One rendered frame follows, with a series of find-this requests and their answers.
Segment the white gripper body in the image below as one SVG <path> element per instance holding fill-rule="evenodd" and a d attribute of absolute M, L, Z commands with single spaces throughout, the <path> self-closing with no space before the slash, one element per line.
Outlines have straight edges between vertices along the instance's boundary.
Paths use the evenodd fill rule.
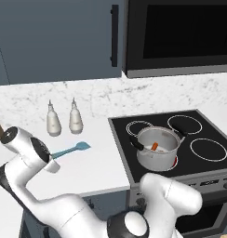
<path fill-rule="evenodd" d="M 53 158 L 50 158 L 44 169 L 49 173 L 57 173 L 60 170 L 60 165 Z"/>

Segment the blue spatula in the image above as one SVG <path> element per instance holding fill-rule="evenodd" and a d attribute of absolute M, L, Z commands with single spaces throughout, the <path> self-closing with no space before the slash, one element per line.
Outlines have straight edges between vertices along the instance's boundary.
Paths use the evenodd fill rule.
<path fill-rule="evenodd" d="M 51 156 L 52 156 L 53 159 L 57 159 L 57 158 L 62 157 L 63 155 L 65 155 L 67 153 L 74 152 L 74 151 L 84 151 L 84 150 L 87 150 L 89 148 L 90 148 L 89 144 L 87 144 L 84 141 L 80 141 L 74 147 L 72 147 L 70 149 L 67 149 L 67 150 L 64 150 L 64 151 L 61 151 L 61 152 L 52 153 Z"/>

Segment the white shaker bottle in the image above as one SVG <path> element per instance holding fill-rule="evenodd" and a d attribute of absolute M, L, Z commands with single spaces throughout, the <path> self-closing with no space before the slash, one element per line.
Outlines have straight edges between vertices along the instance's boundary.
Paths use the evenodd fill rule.
<path fill-rule="evenodd" d="M 69 128 L 73 134 L 80 134 L 83 131 L 83 127 L 81 114 L 77 108 L 75 100 L 73 100 L 70 111 Z"/>
<path fill-rule="evenodd" d="M 61 133 L 60 120 L 51 102 L 48 103 L 47 133 L 51 137 L 57 137 Z"/>

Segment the blue-grey base cupboard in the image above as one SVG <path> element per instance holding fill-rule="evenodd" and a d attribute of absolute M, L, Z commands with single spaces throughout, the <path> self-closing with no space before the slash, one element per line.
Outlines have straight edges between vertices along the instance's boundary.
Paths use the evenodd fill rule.
<path fill-rule="evenodd" d="M 99 219 L 106 220 L 109 216 L 124 211 L 127 207 L 127 192 L 110 192 L 84 197 L 91 210 Z M 40 224 L 27 211 L 23 211 L 19 238 L 60 238 L 51 227 L 49 236 L 44 235 L 45 226 Z"/>

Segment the wide blue-grey cupboard door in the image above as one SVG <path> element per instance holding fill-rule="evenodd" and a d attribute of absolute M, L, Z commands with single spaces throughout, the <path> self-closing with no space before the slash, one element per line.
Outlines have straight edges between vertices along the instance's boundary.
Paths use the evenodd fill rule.
<path fill-rule="evenodd" d="M 112 5 L 119 5 L 113 67 Z M 11 85 L 121 75 L 124 0 L 0 0 L 0 51 Z"/>

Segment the black hob stove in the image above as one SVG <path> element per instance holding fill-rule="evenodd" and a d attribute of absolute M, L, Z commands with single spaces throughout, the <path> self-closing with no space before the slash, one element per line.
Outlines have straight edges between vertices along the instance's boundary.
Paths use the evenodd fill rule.
<path fill-rule="evenodd" d="M 200 111 L 189 110 L 145 115 L 115 117 L 109 120 L 113 137 L 130 183 L 128 206 L 143 212 L 146 207 L 136 203 L 144 198 L 140 192 L 140 178 L 148 172 L 137 159 L 137 149 L 129 136 L 147 126 L 171 128 L 178 124 L 188 136 L 177 152 L 177 162 L 163 175 L 189 185 L 201 192 L 203 205 L 227 203 L 227 136 Z"/>

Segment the black oven door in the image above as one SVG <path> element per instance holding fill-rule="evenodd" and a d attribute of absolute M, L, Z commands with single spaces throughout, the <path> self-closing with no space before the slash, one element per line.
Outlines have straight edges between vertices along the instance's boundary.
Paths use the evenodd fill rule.
<path fill-rule="evenodd" d="M 227 226 L 227 203 L 203 205 L 193 216 L 177 219 L 176 229 L 183 238 L 220 237 Z"/>

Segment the black microwave oven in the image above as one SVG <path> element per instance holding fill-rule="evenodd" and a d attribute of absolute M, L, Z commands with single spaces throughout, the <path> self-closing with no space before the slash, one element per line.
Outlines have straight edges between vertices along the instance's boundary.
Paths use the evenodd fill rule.
<path fill-rule="evenodd" d="M 128 0 L 123 71 L 227 73 L 227 0 Z"/>

